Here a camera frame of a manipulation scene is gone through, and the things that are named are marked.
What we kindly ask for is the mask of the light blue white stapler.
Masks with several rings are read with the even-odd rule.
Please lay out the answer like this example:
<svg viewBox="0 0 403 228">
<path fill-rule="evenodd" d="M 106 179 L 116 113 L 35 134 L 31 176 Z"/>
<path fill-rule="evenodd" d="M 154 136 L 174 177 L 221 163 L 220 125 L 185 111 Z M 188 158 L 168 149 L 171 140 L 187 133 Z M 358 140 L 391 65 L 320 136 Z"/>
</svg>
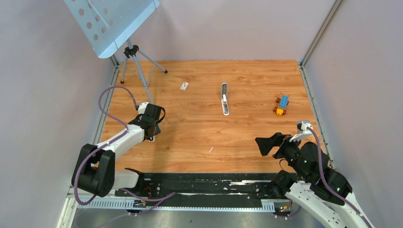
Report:
<svg viewBox="0 0 403 228">
<path fill-rule="evenodd" d="M 225 116 L 228 116 L 230 114 L 230 112 L 229 112 L 229 106 L 228 106 L 228 84 L 226 82 L 222 83 L 222 85 L 221 85 L 221 104 L 222 104 L 223 114 Z"/>
</svg>

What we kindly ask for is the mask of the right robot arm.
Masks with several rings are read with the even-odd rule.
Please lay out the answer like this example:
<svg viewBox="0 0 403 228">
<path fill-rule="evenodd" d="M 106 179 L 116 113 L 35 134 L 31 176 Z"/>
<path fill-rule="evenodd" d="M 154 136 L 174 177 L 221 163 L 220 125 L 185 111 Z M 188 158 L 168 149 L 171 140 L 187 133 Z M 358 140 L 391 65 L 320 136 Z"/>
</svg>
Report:
<svg viewBox="0 0 403 228">
<path fill-rule="evenodd" d="M 285 159 L 297 176 L 309 184 L 305 189 L 289 172 L 279 171 L 271 181 L 272 194 L 297 203 L 326 228 L 372 228 L 352 186 L 343 174 L 328 166 L 329 157 L 320 144 L 307 142 L 300 146 L 301 140 L 314 134 L 308 128 L 294 136 L 275 133 L 269 138 L 255 138 L 262 156 L 278 147 L 273 158 Z"/>
</svg>

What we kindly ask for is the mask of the small white staple box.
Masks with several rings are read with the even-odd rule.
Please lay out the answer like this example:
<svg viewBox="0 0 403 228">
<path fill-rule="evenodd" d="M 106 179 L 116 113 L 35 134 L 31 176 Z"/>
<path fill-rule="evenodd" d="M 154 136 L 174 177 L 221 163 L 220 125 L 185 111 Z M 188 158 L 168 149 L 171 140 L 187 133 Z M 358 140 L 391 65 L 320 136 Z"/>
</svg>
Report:
<svg viewBox="0 0 403 228">
<path fill-rule="evenodd" d="M 181 85 L 181 87 L 180 87 L 180 90 L 183 91 L 183 92 L 186 91 L 188 85 L 189 85 L 188 82 L 183 82 L 182 85 Z"/>
</svg>

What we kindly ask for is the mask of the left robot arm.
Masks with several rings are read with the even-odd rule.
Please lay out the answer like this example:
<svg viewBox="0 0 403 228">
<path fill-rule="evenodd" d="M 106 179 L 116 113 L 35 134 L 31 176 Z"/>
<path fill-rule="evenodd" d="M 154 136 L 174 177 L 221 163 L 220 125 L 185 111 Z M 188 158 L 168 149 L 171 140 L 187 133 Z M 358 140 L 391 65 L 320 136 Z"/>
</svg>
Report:
<svg viewBox="0 0 403 228">
<path fill-rule="evenodd" d="M 112 138 L 98 143 L 85 144 L 79 153 L 71 184 L 75 193 L 84 190 L 104 197 L 111 190 L 127 189 L 134 196 L 145 192 L 144 174 L 132 168 L 118 171 L 116 161 L 135 145 L 153 141 L 161 130 L 159 123 L 165 118 L 163 107 L 144 102 L 138 115 Z"/>
</svg>

